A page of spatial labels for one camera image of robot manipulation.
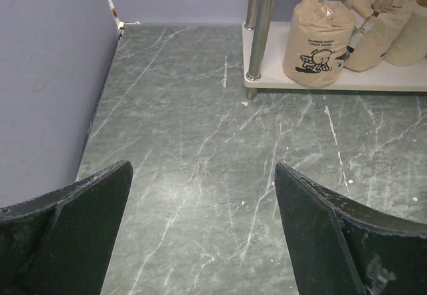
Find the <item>metal shelf pole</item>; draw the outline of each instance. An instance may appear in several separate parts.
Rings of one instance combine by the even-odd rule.
[[[264,51],[266,50],[274,1],[275,0],[260,0],[258,10],[256,11],[254,39],[252,41],[249,69],[246,74],[246,77],[251,81],[256,81],[261,77],[261,64],[264,58]]]
[[[247,30],[254,30],[255,28],[256,11],[258,10],[258,1],[259,0],[248,1],[248,15],[246,16],[246,23],[245,23],[245,28]]]

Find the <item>bamboo toilet paper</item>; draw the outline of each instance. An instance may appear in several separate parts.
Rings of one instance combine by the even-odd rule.
[[[365,71],[379,64],[411,16],[408,0],[346,0],[365,19],[350,39],[346,67]]]
[[[340,1],[303,0],[292,15],[285,74],[308,87],[333,83],[349,56],[347,45],[355,24]]]
[[[427,55],[427,0],[409,1],[411,17],[384,58],[396,66],[414,65]]]

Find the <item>dark green object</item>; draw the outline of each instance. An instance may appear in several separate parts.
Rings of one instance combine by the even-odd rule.
[[[427,225],[373,210],[283,164],[275,183],[300,295],[427,294]]]
[[[99,294],[132,174],[118,162],[0,209],[0,294]]]

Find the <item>white shelf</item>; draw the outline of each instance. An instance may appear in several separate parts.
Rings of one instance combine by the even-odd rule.
[[[248,88],[307,89],[288,76],[282,69],[290,23],[272,22],[266,52],[261,68],[261,79],[246,78],[249,68],[253,31],[242,25],[245,80]],[[338,80],[322,89],[360,91],[427,91],[427,59],[412,66],[396,67],[382,61],[377,67],[362,73],[343,69]]]

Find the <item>green marble floor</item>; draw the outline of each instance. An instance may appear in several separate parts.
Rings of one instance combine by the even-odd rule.
[[[125,28],[80,170],[134,167],[103,295],[297,294],[277,162],[427,223],[427,97],[247,101],[241,38],[240,27]]]

